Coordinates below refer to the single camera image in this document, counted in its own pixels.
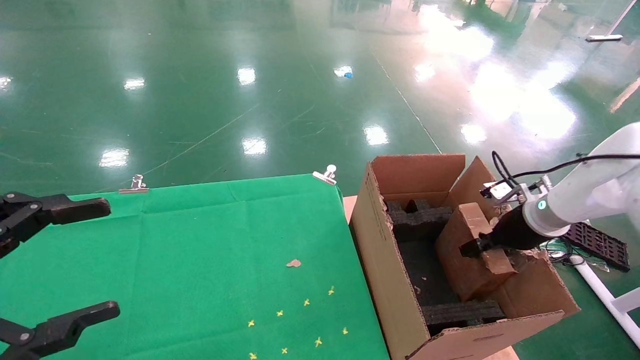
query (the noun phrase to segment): black cable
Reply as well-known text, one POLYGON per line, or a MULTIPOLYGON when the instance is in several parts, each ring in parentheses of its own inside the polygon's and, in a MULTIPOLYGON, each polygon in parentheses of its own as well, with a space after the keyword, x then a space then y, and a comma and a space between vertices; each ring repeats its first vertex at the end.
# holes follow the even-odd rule
MULTIPOLYGON (((516 178, 516 177, 521 177, 521 176, 527 176, 527 175, 543 175, 543 174, 548 174, 550 172, 554 172, 557 170, 560 170, 561 168, 573 165, 573 164, 578 164, 578 163, 582 163, 584 161, 589 161, 589 160, 605 160, 605 159, 610 159, 610 160, 614 160, 614 159, 618 159, 618 160, 629 160, 629 159, 637 159, 640 160, 640 155, 629 155, 629 154, 606 154, 606 155, 592 155, 592 156, 585 156, 583 158, 579 158, 579 159, 574 159, 571 161, 567 161, 566 163, 562 163, 560 165, 556 165, 552 168, 548 168, 546 170, 536 170, 536 171, 526 171, 526 172, 521 172, 519 174, 515 174, 513 176, 511 176, 510 178, 516 178)), ((502 183, 506 183, 507 179, 503 178, 502 180, 498 181, 497 183, 493 184, 491 187, 494 187, 496 185, 502 184, 502 183)))
POLYGON ((561 241, 564 244, 564 247, 566 248, 566 251, 564 252, 563 255, 560 255, 558 257, 551 256, 551 255, 549 255, 550 254, 550 251, 549 251, 549 248, 548 248, 549 242, 546 242, 545 246, 544 246, 544 249, 547 251, 547 255, 549 256, 549 262, 551 262, 552 264, 560 263, 562 265, 575 266, 575 265, 584 264, 587 261, 585 259, 585 255, 581 254, 575 248, 573 248, 573 245, 570 242, 568 242, 568 241, 566 241, 566 240, 564 240, 562 238, 558 238, 557 240, 561 241), (580 263, 577 263, 577 264, 572 263, 571 259, 570 259, 572 255, 580 256, 582 258, 582 261, 580 263))
POLYGON ((511 174, 509 173, 509 170, 507 169, 507 166, 504 164, 504 161, 495 150, 491 152, 491 158, 493 159, 493 165, 498 170, 498 174, 502 176, 502 182, 506 182, 507 185, 509 185, 511 188, 517 187, 518 183, 515 181, 515 179, 513 179, 513 176, 511 176, 511 174), (500 166, 498 166, 498 162, 500 163, 500 165, 502 165, 504 172, 507 174, 506 176, 502 173, 502 169, 500 168, 500 166))

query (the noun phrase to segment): small cardboard box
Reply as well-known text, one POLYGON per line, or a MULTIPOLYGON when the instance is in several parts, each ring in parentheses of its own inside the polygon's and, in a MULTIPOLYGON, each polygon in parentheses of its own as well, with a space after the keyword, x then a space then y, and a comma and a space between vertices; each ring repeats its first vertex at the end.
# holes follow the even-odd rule
POLYGON ((464 154, 378 156, 366 166, 351 224, 393 360, 481 360, 580 310, 546 254, 529 252, 516 259, 517 274, 485 297, 496 300, 507 319, 428 332, 384 201, 425 199, 467 217, 475 209, 486 221, 497 217, 499 209, 479 193, 495 178, 478 157, 460 176, 464 169, 464 154), (477 205, 459 207, 469 203, 477 205))

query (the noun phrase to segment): green cloth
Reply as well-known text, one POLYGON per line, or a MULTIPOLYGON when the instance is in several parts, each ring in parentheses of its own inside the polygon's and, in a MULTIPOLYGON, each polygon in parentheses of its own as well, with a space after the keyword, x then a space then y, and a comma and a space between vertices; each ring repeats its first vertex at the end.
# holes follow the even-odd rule
POLYGON ((0 260, 13 322, 120 304, 51 359, 388 359, 337 187, 299 175, 74 200, 96 196, 110 217, 50 226, 0 260))

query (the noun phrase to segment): crumb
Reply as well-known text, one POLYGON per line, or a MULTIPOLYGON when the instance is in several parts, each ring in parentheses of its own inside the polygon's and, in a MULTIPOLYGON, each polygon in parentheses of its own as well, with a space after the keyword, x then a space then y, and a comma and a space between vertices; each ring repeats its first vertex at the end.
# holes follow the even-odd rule
POLYGON ((298 259, 293 259, 293 260, 291 260, 290 263, 287 264, 288 267, 294 267, 294 268, 297 268, 300 265, 302 265, 302 263, 298 259))

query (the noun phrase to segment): floor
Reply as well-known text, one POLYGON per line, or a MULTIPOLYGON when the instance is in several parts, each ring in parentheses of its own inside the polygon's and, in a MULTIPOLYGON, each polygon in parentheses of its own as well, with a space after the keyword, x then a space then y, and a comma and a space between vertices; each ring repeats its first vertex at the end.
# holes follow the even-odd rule
MULTIPOLYGON (((498 151, 512 172, 589 152, 640 108, 628 0, 0 0, 0 184, 33 195, 279 176, 379 154, 498 151)), ((552 174, 560 180, 566 172, 552 174)), ((623 217, 593 224, 640 240, 623 217)), ((638 357, 570 268, 582 312, 521 359, 638 357)), ((640 313, 634 313, 640 322, 640 313)))

